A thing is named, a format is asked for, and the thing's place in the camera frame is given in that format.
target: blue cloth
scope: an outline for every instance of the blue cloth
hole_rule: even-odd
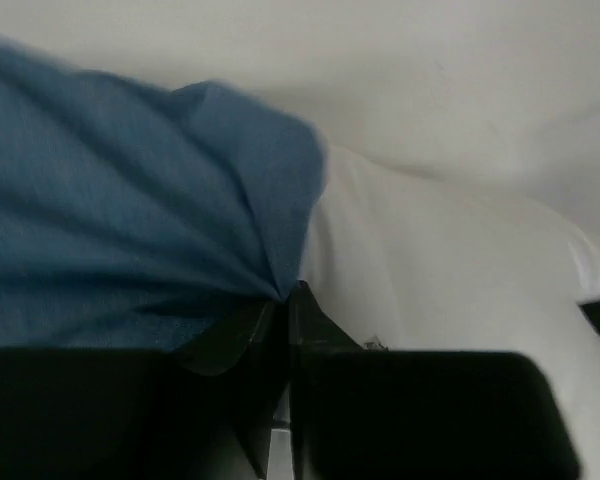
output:
[[[311,127],[222,84],[0,44],[0,346],[172,349],[284,299],[322,170]],[[191,313],[147,308],[174,301]]]

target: blue fabric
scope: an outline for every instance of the blue fabric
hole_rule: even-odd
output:
[[[284,299],[313,130],[222,84],[162,90],[0,45],[0,346],[172,349]],[[186,302],[186,317],[144,307]]]

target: clothing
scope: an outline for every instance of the clothing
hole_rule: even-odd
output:
[[[0,44],[0,346],[172,349],[284,299],[322,168],[310,126],[222,84]]]

